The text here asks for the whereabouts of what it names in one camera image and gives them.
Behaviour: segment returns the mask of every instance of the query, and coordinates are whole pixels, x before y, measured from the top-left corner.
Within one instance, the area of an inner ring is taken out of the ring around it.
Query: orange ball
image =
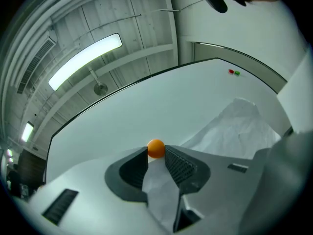
[[[148,145],[148,155],[154,159],[158,159],[165,154],[165,144],[158,139],[152,139]]]

